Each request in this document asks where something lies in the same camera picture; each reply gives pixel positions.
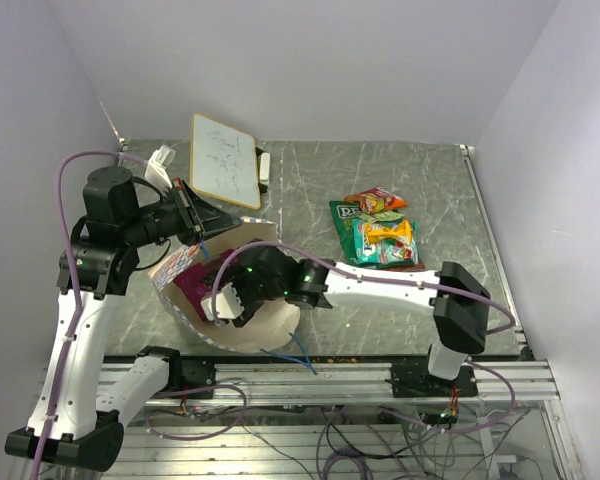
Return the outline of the purple snack packet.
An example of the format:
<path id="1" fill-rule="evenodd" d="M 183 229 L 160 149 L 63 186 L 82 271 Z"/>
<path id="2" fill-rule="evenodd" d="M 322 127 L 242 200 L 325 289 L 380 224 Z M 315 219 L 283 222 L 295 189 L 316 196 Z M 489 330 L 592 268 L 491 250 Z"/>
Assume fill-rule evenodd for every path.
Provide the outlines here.
<path id="1" fill-rule="evenodd" d="M 201 301 L 211 293 L 217 272 L 218 267 L 196 264 L 174 279 L 176 286 L 203 320 L 206 320 L 207 317 L 201 306 Z"/>

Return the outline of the checkered paper bag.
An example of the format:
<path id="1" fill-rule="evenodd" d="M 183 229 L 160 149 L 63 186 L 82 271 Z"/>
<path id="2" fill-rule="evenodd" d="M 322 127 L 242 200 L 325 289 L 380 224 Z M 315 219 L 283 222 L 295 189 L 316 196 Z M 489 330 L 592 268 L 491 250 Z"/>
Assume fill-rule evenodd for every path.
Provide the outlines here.
<path id="1" fill-rule="evenodd" d="M 243 217 L 242 225 L 194 246 L 181 246 L 158 266 L 149 278 L 165 311 L 184 331 L 204 344 L 233 354 L 267 354 L 297 339 L 300 309 L 284 300 L 284 292 L 272 283 L 275 271 L 258 256 L 264 249 L 249 249 L 236 257 L 240 247 L 254 241 L 278 240 L 278 227 L 269 220 Z M 232 283 L 244 307 L 235 320 L 201 319 L 174 283 L 192 265 L 218 267 L 210 294 Z"/>

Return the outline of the green snack box with face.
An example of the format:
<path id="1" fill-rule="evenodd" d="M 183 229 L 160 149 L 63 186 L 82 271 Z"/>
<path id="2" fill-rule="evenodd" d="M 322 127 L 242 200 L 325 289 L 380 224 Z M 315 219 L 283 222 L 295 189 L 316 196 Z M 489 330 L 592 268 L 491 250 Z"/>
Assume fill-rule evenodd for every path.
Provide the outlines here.
<path id="1" fill-rule="evenodd" d="M 336 200 L 329 202 L 329 208 L 345 262 L 350 265 L 364 265 L 358 258 L 354 240 L 354 221 L 361 213 L 360 208 L 356 204 Z"/>

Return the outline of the red yellow chips bag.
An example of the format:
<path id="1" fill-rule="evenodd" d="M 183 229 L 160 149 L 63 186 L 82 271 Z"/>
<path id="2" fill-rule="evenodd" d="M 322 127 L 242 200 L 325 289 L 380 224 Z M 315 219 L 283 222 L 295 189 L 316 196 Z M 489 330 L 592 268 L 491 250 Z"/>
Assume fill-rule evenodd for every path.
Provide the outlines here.
<path id="1" fill-rule="evenodd" d="M 401 196 L 382 186 L 347 195 L 343 201 L 357 205 L 366 214 L 393 211 L 407 206 L 407 202 Z"/>

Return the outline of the light green snack packet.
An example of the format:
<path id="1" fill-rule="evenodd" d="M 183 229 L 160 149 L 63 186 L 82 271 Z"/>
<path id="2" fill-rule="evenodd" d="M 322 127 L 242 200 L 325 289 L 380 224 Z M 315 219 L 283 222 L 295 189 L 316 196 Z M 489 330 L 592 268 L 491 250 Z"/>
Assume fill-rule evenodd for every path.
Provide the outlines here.
<path id="1" fill-rule="evenodd" d="M 395 210 L 388 210 L 373 214 L 362 212 L 358 215 L 358 218 L 367 223 L 395 222 L 401 221 L 404 218 L 404 215 Z"/>

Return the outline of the teal snack packet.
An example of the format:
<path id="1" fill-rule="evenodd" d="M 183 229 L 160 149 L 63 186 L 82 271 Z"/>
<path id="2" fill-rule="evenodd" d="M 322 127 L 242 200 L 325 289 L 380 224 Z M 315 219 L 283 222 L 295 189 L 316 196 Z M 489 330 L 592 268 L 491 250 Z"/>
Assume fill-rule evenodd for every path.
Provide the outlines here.
<path id="1" fill-rule="evenodd" d="M 363 225 L 367 223 L 360 219 L 354 221 L 354 240 L 358 258 L 366 266 L 377 268 L 394 267 L 417 264 L 419 259 L 416 222 L 410 222 L 413 229 L 413 240 L 410 244 L 403 244 L 393 240 L 369 244 L 363 232 Z"/>

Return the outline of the yellow snack packet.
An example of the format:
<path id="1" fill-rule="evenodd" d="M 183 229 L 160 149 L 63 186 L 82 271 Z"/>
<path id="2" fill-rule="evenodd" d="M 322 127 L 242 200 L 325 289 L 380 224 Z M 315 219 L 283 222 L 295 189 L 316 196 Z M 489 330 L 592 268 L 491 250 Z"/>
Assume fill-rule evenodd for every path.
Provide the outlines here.
<path id="1" fill-rule="evenodd" d="M 365 223 L 363 225 L 363 232 L 369 244 L 377 244 L 389 240 L 410 244 L 413 240 L 413 229 L 408 220 Z"/>

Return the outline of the brown sea salt chips bag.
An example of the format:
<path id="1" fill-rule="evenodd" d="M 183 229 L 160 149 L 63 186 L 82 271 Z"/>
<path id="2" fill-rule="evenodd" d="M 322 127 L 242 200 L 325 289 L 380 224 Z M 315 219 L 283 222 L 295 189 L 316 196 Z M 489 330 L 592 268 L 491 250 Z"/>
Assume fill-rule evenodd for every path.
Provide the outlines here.
<path id="1" fill-rule="evenodd" d="M 425 269 L 426 266 L 423 262 L 414 265 L 402 265 L 393 268 L 394 271 L 424 271 Z"/>

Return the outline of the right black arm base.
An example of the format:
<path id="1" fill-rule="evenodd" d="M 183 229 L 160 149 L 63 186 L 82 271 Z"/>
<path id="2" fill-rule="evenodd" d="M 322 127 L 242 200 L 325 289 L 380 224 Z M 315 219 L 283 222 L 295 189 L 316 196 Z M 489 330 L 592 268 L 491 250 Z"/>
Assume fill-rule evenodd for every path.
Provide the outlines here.
<path id="1" fill-rule="evenodd" d="M 392 363 L 387 383 L 394 398 L 442 398 L 457 393 L 459 397 L 476 397 L 477 381 L 470 366 L 462 366 L 454 380 L 445 380 L 431 375 L 424 358 L 409 358 Z"/>

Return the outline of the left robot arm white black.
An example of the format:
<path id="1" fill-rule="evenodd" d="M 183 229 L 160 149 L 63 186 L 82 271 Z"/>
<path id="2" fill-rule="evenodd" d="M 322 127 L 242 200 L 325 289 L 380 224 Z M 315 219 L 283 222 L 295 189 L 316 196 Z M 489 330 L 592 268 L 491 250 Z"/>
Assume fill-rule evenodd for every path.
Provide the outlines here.
<path id="1" fill-rule="evenodd" d="M 105 472 L 115 463 L 125 426 L 154 394 L 172 397 L 183 387 L 181 355 L 146 347 L 130 372 L 97 397 L 107 326 L 140 248 L 177 238 L 196 245 L 240 226 L 239 218 L 203 199 L 182 180 L 140 205 L 136 188 L 146 180 L 124 167 L 99 168 L 83 188 L 86 213 L 74 225 L 71 249 L 59 259 L 58 324 L 40 399 L 27 425 L 8 434 L 14 457 Z"/>

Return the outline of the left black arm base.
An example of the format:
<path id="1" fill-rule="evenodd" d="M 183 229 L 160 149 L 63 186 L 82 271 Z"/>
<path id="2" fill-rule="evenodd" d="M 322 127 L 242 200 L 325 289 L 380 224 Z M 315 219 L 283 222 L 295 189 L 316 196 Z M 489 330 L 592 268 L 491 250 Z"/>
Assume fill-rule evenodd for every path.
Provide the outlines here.
<path id="1" fill-rule="evenodd" d="M 166 383 L 156 396 L 215 384 L 215 365 L 206 358 L 183 357 L 178 350 L 161 346 L 146 346 L 136 358 L 157 358 L 168 365 Z"/>

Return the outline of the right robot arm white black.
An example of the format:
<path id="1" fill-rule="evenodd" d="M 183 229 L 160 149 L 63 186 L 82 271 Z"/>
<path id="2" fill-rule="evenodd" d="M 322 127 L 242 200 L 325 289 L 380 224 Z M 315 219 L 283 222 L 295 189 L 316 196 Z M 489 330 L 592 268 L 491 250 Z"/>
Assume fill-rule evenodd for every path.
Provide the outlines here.
<path id="1" fill-rule="evenodd" d="M 438 270 L 374 270 L 310 256 L 296 260 L 281 246 L 258 241 L 233 252 L 218 276 L 227 303 L 221 316 L 238 328 L 265 302 L 279 299 L 305 310 L 362 305 L 429 316 L 437 339 L 420 380 L 435 396 L 451 389 L 462 364 L 485 350 L 491 295 L 456 262 Z"/>

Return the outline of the white whiteboard eraser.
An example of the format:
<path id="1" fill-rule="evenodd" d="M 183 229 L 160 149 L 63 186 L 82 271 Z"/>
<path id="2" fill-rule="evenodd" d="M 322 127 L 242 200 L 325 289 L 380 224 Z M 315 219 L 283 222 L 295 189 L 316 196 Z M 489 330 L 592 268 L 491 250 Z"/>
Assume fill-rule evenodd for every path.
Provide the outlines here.
<path id="1" fill-rule="evenodd" d="M 271 155 L 263 152 L 259 156 L 259 182 L 264 185 L 268 185 L 270 181 L 270 163 Z"/>

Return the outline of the small whiteboard yellow frame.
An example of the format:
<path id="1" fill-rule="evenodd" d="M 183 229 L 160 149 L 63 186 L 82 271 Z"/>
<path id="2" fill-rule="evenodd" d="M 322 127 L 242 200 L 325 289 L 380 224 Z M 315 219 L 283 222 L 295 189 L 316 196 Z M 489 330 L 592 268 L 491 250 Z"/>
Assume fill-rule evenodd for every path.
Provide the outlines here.
<path id="1" fill-rule="evenodd" d="M 201 114 L 192 117 L 191 187 L 200 195 L 261 208 L 255 138 Z"/>

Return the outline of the aluminium rail frame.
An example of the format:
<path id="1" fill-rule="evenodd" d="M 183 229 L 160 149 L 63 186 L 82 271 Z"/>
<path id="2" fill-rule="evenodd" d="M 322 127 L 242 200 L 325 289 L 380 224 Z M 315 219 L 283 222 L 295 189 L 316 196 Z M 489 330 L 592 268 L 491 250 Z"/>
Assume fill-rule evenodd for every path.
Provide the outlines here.
<path id="1" fill-rule="evenodd" d="M 105 472 L 17 457 L 18 479 L 581 479 L 549 364 L 474 358 L 478 395 L 394 398 L 411 357 L 198 357 L 215 384 L 154 394 Z M 104 358 L 97 397 L 136 358 Z"/>

